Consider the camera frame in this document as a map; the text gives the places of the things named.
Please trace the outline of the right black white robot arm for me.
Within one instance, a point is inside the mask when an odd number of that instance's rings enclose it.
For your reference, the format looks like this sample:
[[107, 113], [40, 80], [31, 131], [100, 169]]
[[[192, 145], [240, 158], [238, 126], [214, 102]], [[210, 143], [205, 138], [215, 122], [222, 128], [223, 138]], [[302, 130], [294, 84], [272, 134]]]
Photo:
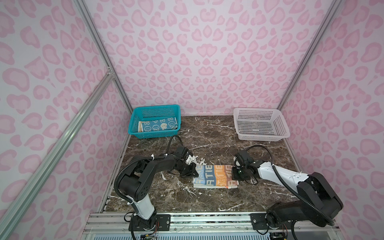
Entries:
[[233, 180], [262, 179], [285, 187], [297, 200], [275, 203], [265, 216], [266, 225], [277, 229], [286, 222], [310, 221], [318, 227], [334, 226], [334, 218], [344, 205], [326, 178], [317, 172], [305, 174], [278, 167], [275, 157], [257, 160], [248, 150], [234, 156]]

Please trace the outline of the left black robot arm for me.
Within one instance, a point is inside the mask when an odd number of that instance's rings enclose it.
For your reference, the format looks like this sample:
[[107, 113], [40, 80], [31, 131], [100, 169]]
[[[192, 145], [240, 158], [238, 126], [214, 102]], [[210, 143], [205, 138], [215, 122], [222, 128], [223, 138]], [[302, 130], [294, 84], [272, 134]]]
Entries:
[[175, 152], [158, 157], [134, 156], [120, 171], [114, 181], [114, 190], [134, 209], [130, 231], [153, 231], [158, 226], [157, 210], [149, 197], [155, 175], [175, 170], [182, 178], [196, 178], [199, 174], [196, 170], [197, 164], [192, 162], [193, 157], [190, 150], [180, 145]]

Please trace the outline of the teal bunny towel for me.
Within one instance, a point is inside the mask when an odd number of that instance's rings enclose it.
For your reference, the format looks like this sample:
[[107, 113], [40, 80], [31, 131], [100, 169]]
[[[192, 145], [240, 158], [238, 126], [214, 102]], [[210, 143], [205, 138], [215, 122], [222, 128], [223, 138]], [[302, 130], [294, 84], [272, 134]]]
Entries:
[[177, 118], [164, 118], [141, 122], [143, 124], [143, 132], [176, 130], [178, 128]]

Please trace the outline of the orange bunny towel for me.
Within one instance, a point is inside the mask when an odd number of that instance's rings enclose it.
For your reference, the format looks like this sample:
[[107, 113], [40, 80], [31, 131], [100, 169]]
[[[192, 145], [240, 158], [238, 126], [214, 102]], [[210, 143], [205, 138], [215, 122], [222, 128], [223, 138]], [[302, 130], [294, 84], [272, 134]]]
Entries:
[[142, 124], [141, 121], [139, 121], [139, 123], [138, 123], [138, 132], [139, 132], [139, 133], [142, 133], [142, 132], [143, 132], [143, 124]]

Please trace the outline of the grey patterned towel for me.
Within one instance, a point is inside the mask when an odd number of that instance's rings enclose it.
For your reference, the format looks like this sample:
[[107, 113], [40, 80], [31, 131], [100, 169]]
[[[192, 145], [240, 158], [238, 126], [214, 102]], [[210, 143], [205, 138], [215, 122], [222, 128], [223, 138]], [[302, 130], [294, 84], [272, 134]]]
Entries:
[[197, 189], [235, 189], [239, 185], [232, 178], [231, 165], [198, 165], [196, 171], [199, 176], [193, 186]]

